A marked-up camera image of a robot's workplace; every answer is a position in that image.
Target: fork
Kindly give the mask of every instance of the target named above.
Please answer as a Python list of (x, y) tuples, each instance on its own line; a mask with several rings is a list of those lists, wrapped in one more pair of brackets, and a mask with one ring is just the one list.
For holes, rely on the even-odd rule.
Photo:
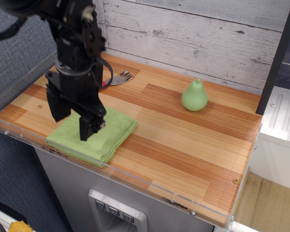
[[(125, 70), (121, 74), (114, 76), (110, 85), (111, 86), (121, 85), (132, 79), (133, 79), (133, 76), (130, 74), (130, 72), (128, 72), (128, 70)], [(102, 86), (106, 86), (110, 82), (110, 80), (111, 79), (102, 81)]]

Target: green towel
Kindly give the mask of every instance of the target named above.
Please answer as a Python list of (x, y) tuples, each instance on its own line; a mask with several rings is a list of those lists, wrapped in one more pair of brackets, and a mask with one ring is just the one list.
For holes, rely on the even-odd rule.
[[(105, 109), (107, 112), (104, 117), (105, 128), (90, 136), (87, 141), (80, 140), (80, 115), (73, 113), (46, 138), (46, 142), (67, 155), (76, 157), (100, 168), (104, 167), (103, 164), (87, 157), (107, 163), (116, 149), (132, 133), (137, 125), (137, 121), (133, 118), (109, 107)], [(71, 150), (84, 154), (87, 157), (83, 157)]]

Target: toy pear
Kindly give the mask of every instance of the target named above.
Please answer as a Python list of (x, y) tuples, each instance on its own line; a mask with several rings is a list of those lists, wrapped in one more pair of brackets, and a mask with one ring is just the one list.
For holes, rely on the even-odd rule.
[(188, 89), (182, 95), (182, 104), (190, 111), (203, 109), (206, 106), (207, 101), (208, 96), (200, 79), (191, 82)]

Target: white wooden wall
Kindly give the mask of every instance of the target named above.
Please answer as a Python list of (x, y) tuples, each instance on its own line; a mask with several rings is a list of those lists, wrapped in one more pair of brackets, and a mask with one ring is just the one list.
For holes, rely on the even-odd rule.
[(261, 94), (290, 0), (94, 0), (107, 53)]

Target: wooden countertop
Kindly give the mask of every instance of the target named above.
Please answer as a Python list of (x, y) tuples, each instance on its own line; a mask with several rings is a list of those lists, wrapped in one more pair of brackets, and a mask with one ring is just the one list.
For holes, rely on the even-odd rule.
[[(45, 143), (60, 123), (51, 116), (44, 76), (0, 112), (0, 119), (10, 124), (0, 121), (0, 128), (225, 226), (240, 186), (233, 180), (242, 180), (261, 123), (261, 116), (255, 114), (260, 97), (204, 82), (208, 104), (190, 112), (182, 106), (181, 95), (193, 78), (107, 54), (103, 57), (115, 74), (129, 70), (135, 78), (102, 90), (102, 103), (139, 122), (109, 160), (111, 167), (94, 167)], [(109, 77), (105, 69), (103, 78)]]

